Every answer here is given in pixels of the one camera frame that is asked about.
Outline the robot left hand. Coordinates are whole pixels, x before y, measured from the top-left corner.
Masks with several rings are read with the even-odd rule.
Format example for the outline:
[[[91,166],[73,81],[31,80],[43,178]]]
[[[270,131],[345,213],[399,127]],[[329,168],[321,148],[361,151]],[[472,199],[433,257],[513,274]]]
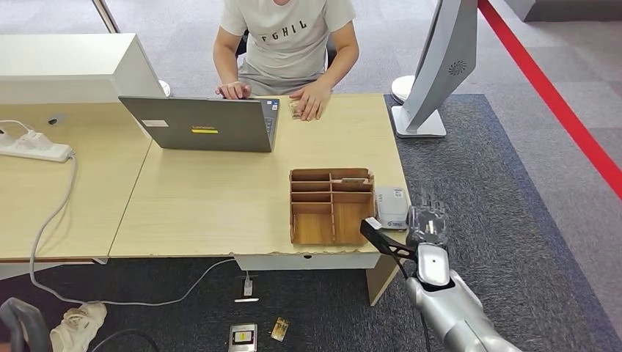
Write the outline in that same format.
[[[445,248],[448,242],[446,221],[445,204],[434,194],[422,191],[420,201],[411,205],[407,214],[406,245],[416,247],[431,243]]]

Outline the person's right hand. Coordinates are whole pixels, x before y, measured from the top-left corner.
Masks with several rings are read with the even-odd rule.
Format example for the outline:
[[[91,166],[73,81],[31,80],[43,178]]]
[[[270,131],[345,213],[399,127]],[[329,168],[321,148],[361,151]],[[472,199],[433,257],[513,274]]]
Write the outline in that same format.
[[[228,100],[243,100],[251,96],[251,87],[241,81],[219,85],[215,93]]]

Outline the person's left hand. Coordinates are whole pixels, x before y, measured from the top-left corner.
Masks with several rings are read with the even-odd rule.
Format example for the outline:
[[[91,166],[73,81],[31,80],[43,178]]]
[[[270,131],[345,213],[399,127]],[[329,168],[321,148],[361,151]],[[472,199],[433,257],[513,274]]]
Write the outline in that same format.
[[[321,80],[314,81],[290,95],[296,101],[296,115],[303,121],[319,120],[329,102],[332,86]]]

